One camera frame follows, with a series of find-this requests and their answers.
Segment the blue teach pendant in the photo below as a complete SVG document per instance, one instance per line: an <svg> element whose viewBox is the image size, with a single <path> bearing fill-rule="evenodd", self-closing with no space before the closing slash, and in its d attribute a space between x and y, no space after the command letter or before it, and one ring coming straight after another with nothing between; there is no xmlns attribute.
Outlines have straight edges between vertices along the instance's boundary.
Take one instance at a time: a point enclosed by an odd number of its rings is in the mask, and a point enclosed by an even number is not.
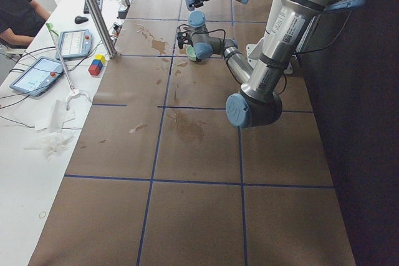
<svg viewBox="0 0 399 266"><path fill-rule="evenodd" d="M88 29L62 31L58 46L64 60L83 58L92 49L92 33Z"/></svg>
<svg viewBox="0 0 399 266"><path fill-rule="evenodd" d="M44 93L64 73L60 61L47 57L39 57L13 83L12 90L38 97Z"/></svg>

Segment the near blue teach pendant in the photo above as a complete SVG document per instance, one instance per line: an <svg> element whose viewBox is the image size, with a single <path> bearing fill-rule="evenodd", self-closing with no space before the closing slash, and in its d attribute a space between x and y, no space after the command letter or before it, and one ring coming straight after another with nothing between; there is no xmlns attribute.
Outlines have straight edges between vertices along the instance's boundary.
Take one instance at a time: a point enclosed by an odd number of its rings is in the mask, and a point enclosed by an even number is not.
<svg viewBox="0 0 399 266"><path fill-rule="evenodd" d="M64 73L60 61L47 57L39 57L13 83L12 90L38 97L44 93Z"/></svg>

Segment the white paper sheet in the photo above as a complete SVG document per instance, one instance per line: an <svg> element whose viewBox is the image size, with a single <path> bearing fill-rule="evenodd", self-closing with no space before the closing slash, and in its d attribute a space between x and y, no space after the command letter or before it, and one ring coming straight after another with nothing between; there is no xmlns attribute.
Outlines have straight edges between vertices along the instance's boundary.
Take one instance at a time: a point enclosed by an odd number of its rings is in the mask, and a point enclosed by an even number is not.
<svg viewBox="0 0 399 266"><path fill-rule="evenodd" d="M56 100L46 117L35 122L34 129L36 131L47 130L49 133L60 133L64 123L74 119L74 109L68 110L65 101Z"/></svg>

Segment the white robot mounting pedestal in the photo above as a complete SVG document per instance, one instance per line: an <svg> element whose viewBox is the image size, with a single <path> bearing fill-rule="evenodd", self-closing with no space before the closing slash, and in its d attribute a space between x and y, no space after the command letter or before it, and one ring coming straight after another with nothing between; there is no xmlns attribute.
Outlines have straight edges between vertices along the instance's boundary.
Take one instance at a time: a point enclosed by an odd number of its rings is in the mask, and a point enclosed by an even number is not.
<svg viewBox="0 0 399 266"><path fill-rule="evenodd" d="M294 12L282 0L272 0L271 10L266 24L264 37L253 45L248 53L248 59L267 58L269 65L285 70L289 65L292 53L295 50L296 35L291 28Z"/></svg>

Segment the black computer mouse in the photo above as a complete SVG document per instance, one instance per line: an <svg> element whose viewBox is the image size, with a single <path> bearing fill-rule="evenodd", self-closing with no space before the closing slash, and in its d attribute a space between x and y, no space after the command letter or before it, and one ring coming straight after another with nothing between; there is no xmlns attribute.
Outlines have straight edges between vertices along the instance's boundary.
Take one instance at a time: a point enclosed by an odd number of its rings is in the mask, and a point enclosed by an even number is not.
<svg viewBox="0 0 399 266"><path fill-rule="evenodd" d="M77 16L77 17L75 17L74 22L75 22L75 24L82 24L82 23L87 22L88 20L89 20L88 17Z"/></svg>

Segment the reacher grabber stick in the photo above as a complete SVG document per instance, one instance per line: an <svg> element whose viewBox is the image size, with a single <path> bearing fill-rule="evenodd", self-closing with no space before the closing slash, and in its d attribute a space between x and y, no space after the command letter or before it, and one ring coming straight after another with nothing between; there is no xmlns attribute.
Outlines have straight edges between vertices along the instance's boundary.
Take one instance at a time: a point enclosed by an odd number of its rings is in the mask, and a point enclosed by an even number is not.
<svg viewBox="0 0 399 266"><path fill-rule="evenodd" d="M72 83L72 81L71 81L71 79L69 77L67 66L66 66L66 64L64 62L64 58L62 57L62 53L61 53L61 49L59 47L59 43L58 43L58 41L56 39L56 37L58 36L58 33L53 29L52 23L47 22L46 23L46 27L47 27L47 30L49 31L51 39L52 39L52 41L54 43L56 52L57 52L57 54L58 54L58 56L60 58L60 63L62 65L64 74L65 74L66 79L67 79L67 81L69 83L70 92L69 92L69 95L67 96L67 98L65 99L66 110L67 111L70 110L70 101L73 98L77 98L78 96L81 96L81 95L85 96L86 99L91 103L92 99L89 96L89 94L87 92L83 91L83 90L79 90L78 88L75 88L74 84Z"/></svg>

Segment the aluminium frame post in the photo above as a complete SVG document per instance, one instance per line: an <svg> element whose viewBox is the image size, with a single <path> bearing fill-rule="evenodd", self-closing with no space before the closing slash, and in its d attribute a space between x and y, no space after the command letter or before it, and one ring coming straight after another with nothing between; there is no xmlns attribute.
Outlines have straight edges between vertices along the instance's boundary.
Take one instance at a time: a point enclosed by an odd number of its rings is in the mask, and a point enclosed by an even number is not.
<svg viewBox="0 0 399 266"><path fill-rule="evenodd" d="M96 29L100 35L101 41L103 42L103 45L105 46L107 54L112 59L117 54L117 51L116 51L114 44L111 40L110 34L108 32L108 28L105 24L103 17L102 17L102 13L100 12L99 7L97 6L97 3L95 2L95 0L85 0L85 2L87 3L87 5L89 7L90 14L95 23Z"/></svg>

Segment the light green bowl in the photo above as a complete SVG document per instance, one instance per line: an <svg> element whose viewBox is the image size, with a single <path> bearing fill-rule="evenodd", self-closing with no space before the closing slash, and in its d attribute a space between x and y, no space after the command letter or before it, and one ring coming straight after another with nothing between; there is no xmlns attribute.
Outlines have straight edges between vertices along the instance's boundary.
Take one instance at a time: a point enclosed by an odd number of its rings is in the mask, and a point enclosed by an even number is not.
<svg viewBox="0 0 399 266"><path fill-rule="evenodd" d="M193 62L201 62L202 60L196 56L195 48L192 45L189 45L186 48L187 57Z"/></svg>

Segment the crumpled white tissue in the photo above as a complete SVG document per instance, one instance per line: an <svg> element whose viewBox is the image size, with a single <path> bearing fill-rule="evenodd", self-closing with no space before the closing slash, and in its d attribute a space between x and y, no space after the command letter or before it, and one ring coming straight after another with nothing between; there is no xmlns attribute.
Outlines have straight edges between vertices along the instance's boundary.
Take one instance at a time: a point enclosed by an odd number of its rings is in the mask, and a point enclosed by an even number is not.
<svg viewBox="0 0 399 266"><path fill-rule="evenodd" d="M39 150L46 160L59 155L70 148L75 134L71 132L45 133L25 142L24 150Z"/></svg>

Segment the yellow wooden block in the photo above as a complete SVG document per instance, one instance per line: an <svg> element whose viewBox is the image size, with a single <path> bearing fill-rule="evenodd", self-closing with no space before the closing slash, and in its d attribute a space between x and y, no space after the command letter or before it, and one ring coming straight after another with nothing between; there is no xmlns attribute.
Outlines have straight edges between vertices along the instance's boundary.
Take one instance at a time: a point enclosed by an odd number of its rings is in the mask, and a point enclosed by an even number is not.
<svg viewBox="0 0 399 266"><path fill-rule="evenodd" d="M95 60L101 61L101 63L102 63L103 65L105 65L105 63L106 63L106 58L105 58L105 56L102 55L102 54L97 54L97 55L95 55L94 59L95 59Z"/></svg>

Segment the far blue teach pendant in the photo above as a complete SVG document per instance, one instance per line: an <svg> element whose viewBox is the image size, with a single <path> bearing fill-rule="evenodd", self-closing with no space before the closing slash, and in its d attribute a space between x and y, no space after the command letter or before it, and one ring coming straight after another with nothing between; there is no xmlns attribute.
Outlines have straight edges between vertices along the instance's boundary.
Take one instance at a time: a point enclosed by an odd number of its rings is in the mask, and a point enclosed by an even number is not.
<svg viewBox="0 0 399 266"><path fill-rule="evenodd" d="M64 60L83 58L92 49L92 33L88 29L62 31L58 46Z"/></svg>

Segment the red wooden block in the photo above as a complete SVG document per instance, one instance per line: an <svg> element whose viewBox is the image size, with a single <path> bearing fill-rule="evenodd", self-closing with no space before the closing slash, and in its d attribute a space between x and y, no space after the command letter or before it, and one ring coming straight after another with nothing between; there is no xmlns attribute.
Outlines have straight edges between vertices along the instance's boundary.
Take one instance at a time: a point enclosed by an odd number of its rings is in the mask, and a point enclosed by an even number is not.
<svg viewBox="0 0 399 266"><path fill-rule="evenodd" d="M103 67L102 61L94 59L90 64L90 67L88 68L89 74L91 76L98 76L100 74L102 67Z"/></svg>

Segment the seated person in black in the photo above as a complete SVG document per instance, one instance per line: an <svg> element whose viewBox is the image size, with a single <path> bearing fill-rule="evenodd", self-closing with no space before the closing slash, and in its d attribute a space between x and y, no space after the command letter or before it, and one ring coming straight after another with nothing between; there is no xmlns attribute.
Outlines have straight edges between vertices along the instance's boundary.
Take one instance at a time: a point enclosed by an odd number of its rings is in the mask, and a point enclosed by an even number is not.
<svg viewBox="0 0 399 266"><path fill-rule="evenodd" d="M36 0L1 0L1 39L13 46L29 46L49 18Z"/></svg>

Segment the brown paper table cover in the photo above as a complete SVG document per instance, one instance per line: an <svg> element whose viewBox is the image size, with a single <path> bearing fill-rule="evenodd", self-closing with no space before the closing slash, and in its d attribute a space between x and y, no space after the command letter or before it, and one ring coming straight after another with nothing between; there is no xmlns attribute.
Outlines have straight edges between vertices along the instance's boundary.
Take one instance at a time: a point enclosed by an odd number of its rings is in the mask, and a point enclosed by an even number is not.
<svg viewBox="0 0 399 266"><path fill-rule="evenodd" d="M178 48L184 0L133 0L30 265L353 265L304 80L240 130L222 58Z"/></svg>

